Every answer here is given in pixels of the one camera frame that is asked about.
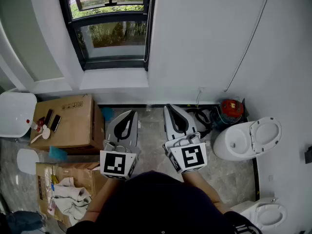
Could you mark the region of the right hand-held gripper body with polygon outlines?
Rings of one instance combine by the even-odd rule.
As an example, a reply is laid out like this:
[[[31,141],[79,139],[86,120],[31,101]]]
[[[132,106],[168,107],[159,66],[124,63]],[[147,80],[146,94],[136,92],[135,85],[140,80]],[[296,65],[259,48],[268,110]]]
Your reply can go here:
[[[207,165],[206,144],[201,142],[199,132],[169,140],[163,149],[178,174],[196,171]]]

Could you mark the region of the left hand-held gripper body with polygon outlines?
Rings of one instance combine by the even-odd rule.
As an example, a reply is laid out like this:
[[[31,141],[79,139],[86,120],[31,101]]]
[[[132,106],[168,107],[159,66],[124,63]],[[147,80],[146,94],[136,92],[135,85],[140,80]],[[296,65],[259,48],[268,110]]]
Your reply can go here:
[[[129,180],[140,154],[138,147],[106,140],[100,151],[100,173],[107,178]]]

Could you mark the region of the person's right forearm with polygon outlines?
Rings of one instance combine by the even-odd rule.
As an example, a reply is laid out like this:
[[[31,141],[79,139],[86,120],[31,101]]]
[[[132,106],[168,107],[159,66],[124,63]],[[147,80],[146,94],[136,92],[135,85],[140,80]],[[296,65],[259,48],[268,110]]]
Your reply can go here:
[[[231,209],[222,202],[217,191],[202,177],[198,171],[183,173],[182,177],[185,183],[201,189],[222,214],[231,211]]]

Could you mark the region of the person's left forearm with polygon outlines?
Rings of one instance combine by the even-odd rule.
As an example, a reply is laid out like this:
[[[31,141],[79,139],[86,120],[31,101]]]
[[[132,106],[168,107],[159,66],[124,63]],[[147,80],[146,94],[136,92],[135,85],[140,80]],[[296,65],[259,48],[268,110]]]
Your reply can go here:
[[[109,178],[97,195],[92,199],[82,221],[96,222],[108,198],[124,183],[124,180]]]

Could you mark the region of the teal rag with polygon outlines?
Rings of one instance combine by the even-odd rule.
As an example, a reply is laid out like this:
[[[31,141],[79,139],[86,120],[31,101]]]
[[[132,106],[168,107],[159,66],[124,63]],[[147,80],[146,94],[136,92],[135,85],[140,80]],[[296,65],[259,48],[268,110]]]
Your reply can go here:
[[[110,121],[114,116],[114,110],[110,107],[101,108],[101,113],[105,118],[105,121]]]

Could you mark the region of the printed closed cardboard box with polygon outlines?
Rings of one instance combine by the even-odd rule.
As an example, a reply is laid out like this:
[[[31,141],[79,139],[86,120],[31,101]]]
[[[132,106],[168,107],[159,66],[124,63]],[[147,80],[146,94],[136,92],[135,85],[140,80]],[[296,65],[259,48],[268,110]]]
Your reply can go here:
[[[48,128],[55,115],[61,116],[60,123],[50,137],[42,137],[30,147],[48,151],[50,146],[57,147],[69,155],[98,155],[103,149],[105,137],[105,122],[100,108],[91,95],[63,97],[38,102],[35,107],[33,121],[46,117],[48,110],[54,113]]]

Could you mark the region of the round white toilet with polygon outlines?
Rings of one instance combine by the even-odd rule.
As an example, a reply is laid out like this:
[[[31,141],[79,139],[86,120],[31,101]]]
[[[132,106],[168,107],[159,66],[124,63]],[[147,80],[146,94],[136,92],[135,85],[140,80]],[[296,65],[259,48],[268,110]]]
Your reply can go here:
[[[281,136],[280,122],[273,117],[263,117],[222,131],[214,142],[213,152],[224,160],[249,160],[274,148]]]

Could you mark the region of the red and teal vacuum cleaner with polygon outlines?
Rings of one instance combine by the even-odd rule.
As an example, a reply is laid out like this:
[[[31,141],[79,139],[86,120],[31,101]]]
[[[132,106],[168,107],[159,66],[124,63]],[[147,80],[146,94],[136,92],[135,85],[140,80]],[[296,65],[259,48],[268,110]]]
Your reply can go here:
[[[239,124],[244,120],[245,107],[242,102],[234,99],[225,99],[210,112],[214,127],[223,131],[228,127]]]

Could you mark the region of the white crumpled cloth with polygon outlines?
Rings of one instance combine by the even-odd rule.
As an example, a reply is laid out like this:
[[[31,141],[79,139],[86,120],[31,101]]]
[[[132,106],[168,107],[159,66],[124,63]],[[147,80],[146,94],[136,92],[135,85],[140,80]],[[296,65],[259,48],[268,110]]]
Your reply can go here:
[[[92,199],[92,181],[65,177],[51,184],[53,201],[66,227],[77,224],[86,214]]]

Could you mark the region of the teal sponge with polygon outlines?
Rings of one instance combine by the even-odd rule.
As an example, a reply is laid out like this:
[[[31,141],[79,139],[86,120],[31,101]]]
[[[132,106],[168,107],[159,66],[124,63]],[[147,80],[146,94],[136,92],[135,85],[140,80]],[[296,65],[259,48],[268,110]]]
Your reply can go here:
[[[59,149],[57,147],[54,146],[50,146],[49,147],[49,157],[53,158],[53,159],[57,159],[57,160],[61,160],[61,161],[66,161],[68,154],[66,151]]]

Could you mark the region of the person's dark shirt torso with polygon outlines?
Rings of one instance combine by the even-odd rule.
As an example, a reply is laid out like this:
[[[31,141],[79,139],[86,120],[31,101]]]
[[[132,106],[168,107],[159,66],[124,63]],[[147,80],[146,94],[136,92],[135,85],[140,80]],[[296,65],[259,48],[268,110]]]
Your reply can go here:
[[[66,234],[262,234],[234,211],[222,214],[199,188],[156,171],[139,174],[108,198],[96,222]]]

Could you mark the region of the white plastic spoon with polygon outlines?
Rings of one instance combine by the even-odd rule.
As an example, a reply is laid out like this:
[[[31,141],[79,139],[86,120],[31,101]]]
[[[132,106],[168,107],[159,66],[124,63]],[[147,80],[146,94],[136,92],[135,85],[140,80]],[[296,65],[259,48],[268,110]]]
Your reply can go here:
[[[42,130],[42,133],[40,133],[38,136],[36,136],[35,138],[33,138],[31,140],[31,144],[34,143],[37,139],[39,139],[40,137],[42,137],[43,139],[47,140],[49,137],[50,137],[50,134],[51,134],[51,130],[46,126],[46,125],[43,125],[43,130]]]

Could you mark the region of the white toilet with tank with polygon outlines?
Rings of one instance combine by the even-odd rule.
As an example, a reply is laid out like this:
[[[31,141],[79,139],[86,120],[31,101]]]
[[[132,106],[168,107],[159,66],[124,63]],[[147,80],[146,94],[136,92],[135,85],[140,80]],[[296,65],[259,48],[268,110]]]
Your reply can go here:
[[[267,197],[257,201],[244,201],[231,207],[231,210],[246,217],[262,231],[271,231],[287,218],[287,209],[277,203],[276,198]]]

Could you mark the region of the blue denim garment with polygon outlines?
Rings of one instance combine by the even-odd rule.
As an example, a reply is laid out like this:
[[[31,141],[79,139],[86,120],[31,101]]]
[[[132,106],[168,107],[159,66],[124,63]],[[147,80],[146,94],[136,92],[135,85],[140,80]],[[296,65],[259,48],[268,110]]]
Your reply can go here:
[[[34,231],[44,227],[44,218],[38,212],[16,211],[5,217],[11,234],[21,234],[24,231]]]

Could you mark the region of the black window frame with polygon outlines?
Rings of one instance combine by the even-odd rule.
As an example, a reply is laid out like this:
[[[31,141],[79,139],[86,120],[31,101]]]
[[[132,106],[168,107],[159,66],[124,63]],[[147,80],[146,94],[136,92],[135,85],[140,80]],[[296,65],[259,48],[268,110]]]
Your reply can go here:
[[[155,0],[148,0],[146,14],[131,14],[129,12],[125,14],[127,19],[147,21],[146,39],[143,46],[115,46],[88,49],[87,51],[81,50],[75,30],[90,23],[103,22],[106,17],[90,16],[82,19],[72,19],[69,0],[59,0],[59,2],[66,28],[83,71],[110,68],[142,68],[145,71],[148,70]]]

